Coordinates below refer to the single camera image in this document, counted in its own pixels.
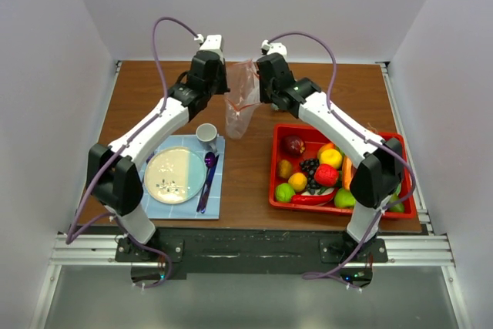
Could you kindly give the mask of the clear orange zip top bag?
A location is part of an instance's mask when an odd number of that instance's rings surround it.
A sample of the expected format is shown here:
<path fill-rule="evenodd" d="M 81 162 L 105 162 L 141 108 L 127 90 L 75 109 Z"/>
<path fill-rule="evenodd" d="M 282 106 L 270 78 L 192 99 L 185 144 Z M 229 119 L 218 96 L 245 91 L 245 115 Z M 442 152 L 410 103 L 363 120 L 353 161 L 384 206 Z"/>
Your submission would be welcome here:
<path fill-rule="evenodd" d="M 259 76 L 252 59 L 230 65 L 226 72 L 230 89 L 224 94 L 226 134 L 231 139 L 241 139 L 260 105 Z"/>

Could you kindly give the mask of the brown kiwi fruit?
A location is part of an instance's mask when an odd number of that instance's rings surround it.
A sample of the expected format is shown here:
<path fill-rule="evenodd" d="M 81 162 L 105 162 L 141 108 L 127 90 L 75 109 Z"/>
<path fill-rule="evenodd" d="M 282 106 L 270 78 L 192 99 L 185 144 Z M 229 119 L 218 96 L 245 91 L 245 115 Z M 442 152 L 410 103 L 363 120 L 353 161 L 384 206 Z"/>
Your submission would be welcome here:
<path fill-rule="evenodd" d="M 293 173 L 293 165 L 287 159 L 282 159 L 277 163 L 277 176 L 288 180 Z"/>

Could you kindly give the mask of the yellow lemon toy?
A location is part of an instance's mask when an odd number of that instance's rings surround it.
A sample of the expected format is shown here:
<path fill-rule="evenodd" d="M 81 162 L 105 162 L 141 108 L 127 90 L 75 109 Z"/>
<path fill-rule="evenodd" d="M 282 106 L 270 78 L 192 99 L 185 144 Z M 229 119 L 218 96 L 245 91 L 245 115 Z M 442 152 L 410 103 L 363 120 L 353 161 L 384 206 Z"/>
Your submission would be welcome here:
<path fill-rule="evenodd" d="M 319 148 L 317 158 L 320 164 L 327 164 L 336 170 L 340 169 L 343 162 L 341 152 L 336 149 L 336 146 L 333 143 L 325 144 Z"/>

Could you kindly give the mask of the orange toy fruit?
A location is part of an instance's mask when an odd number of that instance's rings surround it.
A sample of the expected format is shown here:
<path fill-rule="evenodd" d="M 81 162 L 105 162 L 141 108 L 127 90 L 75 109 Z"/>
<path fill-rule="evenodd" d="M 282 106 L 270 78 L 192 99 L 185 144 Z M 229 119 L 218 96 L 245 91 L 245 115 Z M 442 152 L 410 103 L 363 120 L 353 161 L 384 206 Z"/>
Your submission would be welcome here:
<path fill-rule="evenodd" d="M 294 173 L 288 183 L 296 193 L 302 193 L 307 186 L 307 177 L 302 172 Z"/>

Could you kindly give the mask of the red raspberry toy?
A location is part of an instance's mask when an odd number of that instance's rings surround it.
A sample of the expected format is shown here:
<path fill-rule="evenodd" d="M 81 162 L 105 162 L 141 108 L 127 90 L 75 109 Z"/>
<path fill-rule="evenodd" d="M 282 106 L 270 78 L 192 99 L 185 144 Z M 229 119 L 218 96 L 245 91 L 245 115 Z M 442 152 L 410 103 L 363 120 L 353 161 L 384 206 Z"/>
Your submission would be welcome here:
<path fill-rule="evenodd" d="M 322 163 L 317 167 L 314 179 L 321 186 L 333 187 L 339 180 L 339 172 L 331 165 Z"/>

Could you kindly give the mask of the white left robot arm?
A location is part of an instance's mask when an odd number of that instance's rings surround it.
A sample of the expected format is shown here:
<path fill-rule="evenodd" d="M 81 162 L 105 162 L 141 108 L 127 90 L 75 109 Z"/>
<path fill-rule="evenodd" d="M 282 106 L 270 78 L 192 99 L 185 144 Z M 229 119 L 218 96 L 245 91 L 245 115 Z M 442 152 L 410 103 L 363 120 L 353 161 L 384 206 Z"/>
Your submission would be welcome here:
<path fill-rule="evenodd" d="M 140 123 L 108 146 L 95 144 L 89 150 L 83 199 L 94 196 L 116 217 L 140 260 L 151 261 L 159 254 L 156 226 L 141 205 L 141 165 L 164 139 L 203 111 L 212 96 L 228 91 L 223 53 L 201 49 L 192 58 L 186 81 L 165 89 L 167 97 Z"/>

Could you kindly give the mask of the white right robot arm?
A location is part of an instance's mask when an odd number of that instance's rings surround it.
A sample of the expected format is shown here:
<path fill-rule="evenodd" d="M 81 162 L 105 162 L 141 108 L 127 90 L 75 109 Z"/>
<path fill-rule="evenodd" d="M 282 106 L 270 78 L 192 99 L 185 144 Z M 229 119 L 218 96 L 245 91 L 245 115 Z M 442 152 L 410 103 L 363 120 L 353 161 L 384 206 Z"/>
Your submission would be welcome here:
<path fill-rule="evenodd" d="M 269 202 L 277 209 L 349 214 L 339 237 L 324 241 L 327 262 L 362 261 L 397 190 L 411 193 L 402 139 L 359 125 L 308 78 L 295 79 L 279 53 L 256 62 L 260 99 L 303 121 L 273 130 Z"/>

